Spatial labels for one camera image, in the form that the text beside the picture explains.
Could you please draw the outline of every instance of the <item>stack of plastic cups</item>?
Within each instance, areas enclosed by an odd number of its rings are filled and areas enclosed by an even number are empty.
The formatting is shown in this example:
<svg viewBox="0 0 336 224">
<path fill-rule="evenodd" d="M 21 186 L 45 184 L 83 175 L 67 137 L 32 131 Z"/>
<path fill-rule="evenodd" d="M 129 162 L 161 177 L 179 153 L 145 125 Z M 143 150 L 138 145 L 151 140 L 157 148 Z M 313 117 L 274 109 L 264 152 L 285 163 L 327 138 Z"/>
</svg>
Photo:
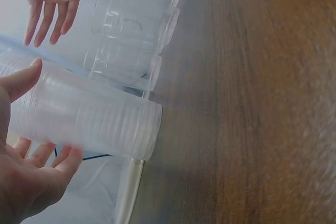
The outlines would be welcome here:
<svg viewBox="0 0 336 224">
<path fill-rule="evenodd" d="M 83 67 L 105 84 L 148 91 L 160 72 L 164 45 L 170 43 L 179 0 L 97 0 L 92 32 L 97 39 Z"/>
<path fill-rule="evenodd" d="M 24 69 L 34 59 L 1 46 L 0 76 Z M 154 149 L 161 113 L 159 104 L 44 62 L 37 84 L 12 103 L 9 128 L 40 143 L 146 160 Z"/>
</svg>

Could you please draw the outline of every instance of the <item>wooden table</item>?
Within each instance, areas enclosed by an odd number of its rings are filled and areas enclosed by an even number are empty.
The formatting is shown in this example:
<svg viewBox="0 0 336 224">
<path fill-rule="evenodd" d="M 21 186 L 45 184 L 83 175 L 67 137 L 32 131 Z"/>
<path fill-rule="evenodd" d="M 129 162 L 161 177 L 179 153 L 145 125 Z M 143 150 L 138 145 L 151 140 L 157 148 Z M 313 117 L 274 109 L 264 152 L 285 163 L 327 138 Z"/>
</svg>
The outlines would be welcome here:
<svg viewBox="0 0 336 224">
<path fill-rule="evenodd" d="M 183 0 L 131 223 L 336 221 L 336 0 Z"/>
</svg>

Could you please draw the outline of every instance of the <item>wood grain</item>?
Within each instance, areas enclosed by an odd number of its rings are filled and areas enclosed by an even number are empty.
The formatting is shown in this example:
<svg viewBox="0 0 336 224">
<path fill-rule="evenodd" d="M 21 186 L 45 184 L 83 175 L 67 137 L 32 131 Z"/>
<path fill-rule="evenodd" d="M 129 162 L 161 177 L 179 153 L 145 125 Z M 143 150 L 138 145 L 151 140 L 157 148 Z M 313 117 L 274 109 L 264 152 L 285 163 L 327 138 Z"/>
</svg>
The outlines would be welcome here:
<svg viewBox="0 0 336 224">
<path fill-rule="evenodd" d="M 336 0 L 185 0 L 131 223 L 336 221 Z"/>
</svg>

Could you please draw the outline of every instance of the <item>left hand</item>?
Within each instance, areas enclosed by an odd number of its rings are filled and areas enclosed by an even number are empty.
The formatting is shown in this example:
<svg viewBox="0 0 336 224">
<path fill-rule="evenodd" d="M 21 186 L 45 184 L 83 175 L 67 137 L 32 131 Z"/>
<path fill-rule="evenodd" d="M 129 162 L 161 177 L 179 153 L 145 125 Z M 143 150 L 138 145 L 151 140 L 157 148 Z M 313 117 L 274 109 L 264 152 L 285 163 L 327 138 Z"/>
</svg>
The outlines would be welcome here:
<svg viewBox="0 0 336 224">
<path fill-rule="evenodd" d="M 54 144 L 41 145 L 29 157 L 30 140 L 20 137 L 14 147 L 6 144 L 11 102 L 36 84 L 41 68 L 37 59 L 27 69 L 0 77 L 0 223 L 20 223 L 59 201 L 82 161 L 80 149 L 66 146 L 45 167 Z"/>
</svg>

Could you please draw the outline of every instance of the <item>hand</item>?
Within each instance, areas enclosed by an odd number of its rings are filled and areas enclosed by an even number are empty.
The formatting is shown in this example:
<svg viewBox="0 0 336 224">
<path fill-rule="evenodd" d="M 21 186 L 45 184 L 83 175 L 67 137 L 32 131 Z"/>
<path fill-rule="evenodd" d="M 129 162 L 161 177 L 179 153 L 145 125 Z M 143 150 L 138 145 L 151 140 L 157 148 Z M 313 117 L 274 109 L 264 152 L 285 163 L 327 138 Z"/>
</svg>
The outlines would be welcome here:
<svg viewBox="0 0 336 224">
<path fill-rule="evenodd" d="M 61 35 L 64 35 L 74 23 L 80 0 L 28 0 L 30 4 L 30 18 L 25 37 L 25 45 L 29 45 L 37 23 L 40 19 L 42 6 L 44 3 L 44 17 L 39 31 L 34 40 L 34 46 L 39 47 L 45 39 L 49 27 L 53 22 L 54 12 L 58 9 L 58 18 L 54 27 L 54 31 L 50 37 L 50 43 L 55 44 Z"/>
<path fill-rule="evenodd" d="M 30 157 L 30 140 L 20 137 L 14 147 L 6 145 L 11 102 L 36 84 L 41 68 L 37 59 L 0 77 L 0 223 L 20 223 L 59 201 L 82 160 L 81 150 L 66 146 L 51 167 L 44 167 L 54 144 L 41 145 Z"/>
</svg>

